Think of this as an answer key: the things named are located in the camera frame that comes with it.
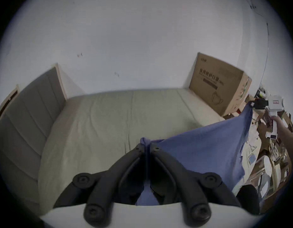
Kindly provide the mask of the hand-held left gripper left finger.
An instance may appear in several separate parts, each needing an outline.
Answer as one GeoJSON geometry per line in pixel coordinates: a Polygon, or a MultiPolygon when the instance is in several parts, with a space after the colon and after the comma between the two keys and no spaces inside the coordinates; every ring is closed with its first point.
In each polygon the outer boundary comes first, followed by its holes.
{"type": "Polygon", "coordinates": [[[107,226],[112,203],[134,205],[144,190],[145,178],[145,146],[138,144],[107,171],[75,175],[53,208],[86,204],[85,221],[91,226],[107,226]]]}

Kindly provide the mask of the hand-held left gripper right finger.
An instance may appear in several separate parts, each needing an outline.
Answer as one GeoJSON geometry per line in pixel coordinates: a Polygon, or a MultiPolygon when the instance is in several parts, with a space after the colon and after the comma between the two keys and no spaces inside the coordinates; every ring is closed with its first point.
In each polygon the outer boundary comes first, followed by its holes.
{"type": "Polygon", "coordinates": [[[213,172],[187,170],[179,161],[155,144],[150,146],[150,159],[158,164],[172,181],[172,200],[180,198],[184,221],[188,226],[203,226],[212,216],[209,201],[241,208],[236,196],[222,178],[213,172]]]}

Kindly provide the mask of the person's right hand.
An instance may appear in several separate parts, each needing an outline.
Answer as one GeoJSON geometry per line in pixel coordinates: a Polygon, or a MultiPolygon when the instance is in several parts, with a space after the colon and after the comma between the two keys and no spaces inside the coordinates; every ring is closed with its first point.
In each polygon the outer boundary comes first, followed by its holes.
{"type": "Polygon", "coordinates": [[[271,118],[274,122],[276,122],[277,129],[283,129],[285,127],[282,119],[279,116],[272,116],[271,118]]]}

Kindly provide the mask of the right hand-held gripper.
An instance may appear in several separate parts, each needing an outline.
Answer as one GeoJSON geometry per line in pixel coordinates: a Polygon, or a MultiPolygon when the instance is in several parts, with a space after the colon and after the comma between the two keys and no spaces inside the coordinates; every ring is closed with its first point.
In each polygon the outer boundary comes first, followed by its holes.
{"type": "Polygon", "coordinates": [[[277,139],[277,122],[272,119],[273,116],[277,116],[278,112],[284,110],[284,99],[281,96],[268,95],[266,98],[255,99],[250,101],[250,106],[258,110],[267,110],[269,120],[272,121],[272,130],[266,132],[266,138],[277,139]]]}

